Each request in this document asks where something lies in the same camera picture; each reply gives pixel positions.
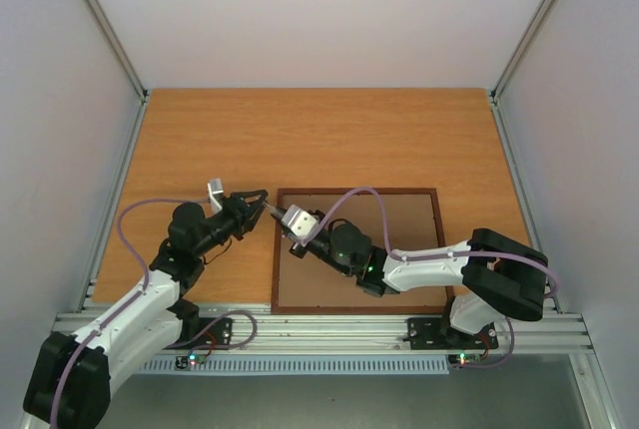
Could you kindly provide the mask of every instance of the brown tray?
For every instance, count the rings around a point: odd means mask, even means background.
[[[278,190],[278,206],[298,205],[326,213],[348,189]],[[406,250],[445,246],[435,189],[377,189],[386,208],[390,245]],[[344,217],[383,247],[381,213],[373,195],[349,198],[334,217]],[[451,286],[420,287],[374,297],[312,254],[299,259],[276,227],[271,311],[274,314],[437,314],[453,295]]]

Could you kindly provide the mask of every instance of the brown frame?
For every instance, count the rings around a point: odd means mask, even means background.
[[[350,188],[280,188],[277,205],[284,205],[284,197],[291,195],[336,195],[350,191]],[[435,221],[435,233],[439,246],[446,246],[439,200],[435,188],[375,188],[380,195],[430,195],[432,213]],[[282,251],[282,229],[276,225],[273,253],[273,283],[271,289],[272,314],[441,314],[444,306],[360,306],[360,307],[314,307],[314,306],[278,306],[280,296],[280,254]],[[445,286],[446,297],[454,296],[452,286]]]

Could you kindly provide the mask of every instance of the white wall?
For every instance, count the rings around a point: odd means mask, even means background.
[[[503,98],[542,244],[639,420],[639,0],[559,0]]]
[[[82,0],[0,0],[0,426],[70,309],[136,97]]]
[[[100,0],[157,87],[492,87],[540,0]]]

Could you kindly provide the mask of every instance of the wooden table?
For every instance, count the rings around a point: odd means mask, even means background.
[[[202,199],[287,187],[437,188],[448,243],[488,226],[527,241],[485,92],[478,89],[155,90],[120,208],[148,198]],[[127,215],[146,261],[171,205]],[[275,223],[264,217],[207,266],[193,302],[269,302]],[[113,302],[141,271],[113,232],[94,300]]]

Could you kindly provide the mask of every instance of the robotic arm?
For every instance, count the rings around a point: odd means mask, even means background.
[[[476,229],[471,239],[448,247],[389,254],[348,220],[335,219],[318,232],[324,218],[321,212],[306,212],[297,206],[269,210],[284,235],[293,240],[291,254],[304,257],[310,252],[353,276],[355,284],[369,294],[383,296],[420,286],[468,287],[472,292],[450,299],[443,314],[441,330],[451,345],[501,316],[537,321],[543,315],[546,275],[542,271],[516,260],[458,256],[498,251],[547,266],[548,259],[541,252],[490,229]],[[449,257],[442,258],[443,253]]]
[[[205,217],[197,203],[176,207],[169,237],[148,274],[99,318],[71,335],[54,332],[42,344],[24,410],[50,422],[57,399],[60,429],[95,428],[111,397],[142,364],[169,344],[196,335],[199,309],[183,296],[202,274],[210,249],[253,230],[267,196],[259,190],[225,197],[220,180],[213,180],[209,182],[212,216]],[[56,398],[58,381],[78,351],[61,397]]]

